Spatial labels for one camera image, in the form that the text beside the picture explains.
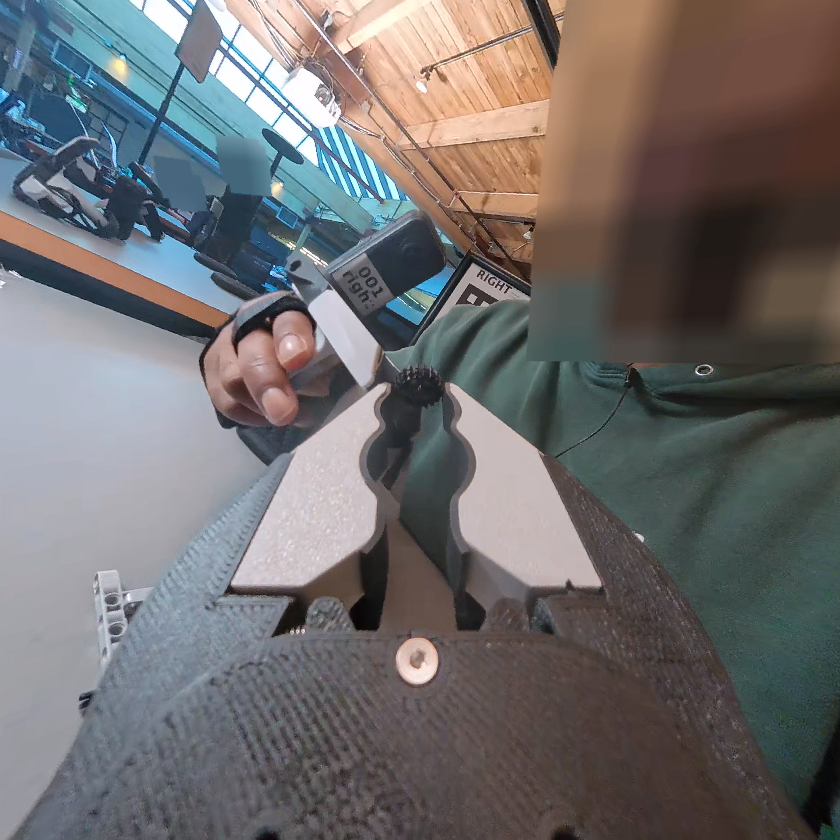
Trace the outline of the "black framed white sign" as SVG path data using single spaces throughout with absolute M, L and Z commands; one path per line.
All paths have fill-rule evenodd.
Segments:
M 433 323 L 455 306 L 483 308 L 499 301 L 528 300 L 530 296 L 529 283 L 492 264 L 488 259 L 469 253 L 462 258 L 453 275 L 436 296 L 431 308 L 423 316 L 411 345 L 419 341 Z

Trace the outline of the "person's right hand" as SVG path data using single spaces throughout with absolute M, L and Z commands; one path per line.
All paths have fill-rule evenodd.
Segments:
M 234 343 L 235 323 L 224 325 L 205 347 L 200 369 L 222 428 L 303 425 L 290 374 L 314 354 L 314 327 L 302 311 L 274 317 L 270 329 Z

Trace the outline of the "grey black chair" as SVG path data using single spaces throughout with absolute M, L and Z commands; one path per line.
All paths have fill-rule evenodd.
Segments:
M 109 192 L 90 153 L 97 142 L 79 136 L 33 161 L 14 179 L 12 193 L 21 203 L 101 238 L 116 238 L 119 221 L 108 209 Z

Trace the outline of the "black lego gear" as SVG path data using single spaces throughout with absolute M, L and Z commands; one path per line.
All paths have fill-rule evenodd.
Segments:
M 440 374 L 426 364 L 410 365 L 397 374 L 392 393 L 404 404 L 424 410 L 437 404 L 445 394 Z

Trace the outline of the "orange edged table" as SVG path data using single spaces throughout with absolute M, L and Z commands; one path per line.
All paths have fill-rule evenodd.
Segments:
M 103 239 L 18 201 L 13 182 L 26 164 L 1 161 L 4 268 L 137 319 L 171 321 L 173 331 L 203 334 L 243 304 L 176 240 L 156 243 L 139 228 L 126 242 Z

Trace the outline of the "person's green sweatshirt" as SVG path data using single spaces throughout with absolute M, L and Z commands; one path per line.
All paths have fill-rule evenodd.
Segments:
M 776 780 L 838 831 L 839 367 L 537 362 L 529 305 L 455 307 L 426 364 L 561 464 L 691 603 Z

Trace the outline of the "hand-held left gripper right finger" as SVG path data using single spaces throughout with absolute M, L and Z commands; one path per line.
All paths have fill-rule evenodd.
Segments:
M 546 595 L 601 592 L 541 452 L 455 384 L 445 386 L 445 430 L 455 445 L 447 573 L 456 595 L 488 611 L 505 598 L 533 608 Z

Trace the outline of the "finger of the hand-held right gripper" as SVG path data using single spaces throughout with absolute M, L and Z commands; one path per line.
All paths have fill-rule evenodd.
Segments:
M 340 362 L 363 389 L 374 385 L 384 351 L 354 310 L 334 290 L 325 290 L 308 302 L 316 323 L 315 351 L 308 371 L 322 373 L 328 363 Z

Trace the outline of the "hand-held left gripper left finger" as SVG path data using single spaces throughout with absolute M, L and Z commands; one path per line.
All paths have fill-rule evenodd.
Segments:
M 385 431 L 380 384 L 290 455 L 229 583 L 231 595 L 322 596 L 382 611 L 389 576 L 393 494 L 371 476 L 369 454 Z

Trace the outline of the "white ceiling projector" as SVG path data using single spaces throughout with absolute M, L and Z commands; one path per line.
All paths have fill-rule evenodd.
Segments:
M 342 116 L 339 96 L 305 66 L 297 66 L 287 75 L 280 93 L 315 129 L 333 128 Z

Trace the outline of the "black screen on pole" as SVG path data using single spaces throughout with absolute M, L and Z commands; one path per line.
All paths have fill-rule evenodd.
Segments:
M 198 84 L 203 84 L 221 44 L 222 35 L 222 29 L 210 6 L 205 1 L 195 1 L 184 33 L 175 49 L 175 56 L 179 60 L 178 67 L 157 109 L 154 122 L 137 160 L 138 165 L 144 165 L 148 159 L 184 71 L 187 70 Z

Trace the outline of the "grey lego frame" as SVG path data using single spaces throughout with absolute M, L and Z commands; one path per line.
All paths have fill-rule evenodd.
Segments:
M 92 592 L 97 617 L 100 676 L 121 645 L 133 616 L 152 590 L 152 587 L 125 589 L 116 570 L 94 574 Z

